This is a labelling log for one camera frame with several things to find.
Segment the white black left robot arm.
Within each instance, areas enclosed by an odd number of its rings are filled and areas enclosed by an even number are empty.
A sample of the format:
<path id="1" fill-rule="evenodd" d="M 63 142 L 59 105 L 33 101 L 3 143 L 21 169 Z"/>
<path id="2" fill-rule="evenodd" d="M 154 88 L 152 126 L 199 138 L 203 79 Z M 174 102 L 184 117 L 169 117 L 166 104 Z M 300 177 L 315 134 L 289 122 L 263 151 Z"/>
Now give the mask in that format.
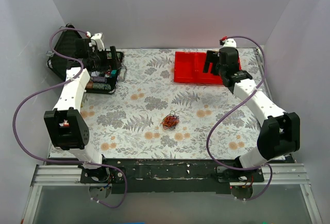
<path id="1" fill-rule="evenodd" d="M 110 171 L 101 165 L 103 155 L 89 144 L 89 128 L 80 113 L 81 102 L 92 72 L 118 70 L 121 62 L 116 48 L 107 50 L 101 32 L 85 32 L 86 38 L 76 40 L 73 57 L 63 56 L 68 62 L 60 97 L 51 111 L 46 111 L 44 121 L 52 145 L 68 151 L 82 162 L 82 167 L 92 169 L 92 177 L 99 183 L 109 179 Z"/>

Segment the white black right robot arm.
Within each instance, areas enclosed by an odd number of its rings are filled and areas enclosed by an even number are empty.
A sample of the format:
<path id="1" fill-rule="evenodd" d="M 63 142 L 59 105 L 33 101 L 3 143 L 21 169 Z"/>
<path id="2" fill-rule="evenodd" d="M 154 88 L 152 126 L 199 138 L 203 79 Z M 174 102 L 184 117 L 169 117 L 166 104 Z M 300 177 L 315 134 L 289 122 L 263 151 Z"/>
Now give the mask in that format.
<path id="1" fill-rule="evenodd" d="M 237 157 L 233 166 L 227 166 L 233 170 L 234 177 L 243 182 L 251 177 L 252 170 L 299 150 L 300 118 L 295 112 L 289 113 L 278 107 L 260 90 L 265 77 L 262 77 L 260 83 L 256 83 L 250 73 L 240 68 L 236 38 L 223 37 L 217 53 L 207 51 L 203 72 L 220 76 L 223 85 L 241 100 L 240 104 L 221 117 L 217 125 L 240 107 L 247 106 L 261 126 L 257 145 Z"/>

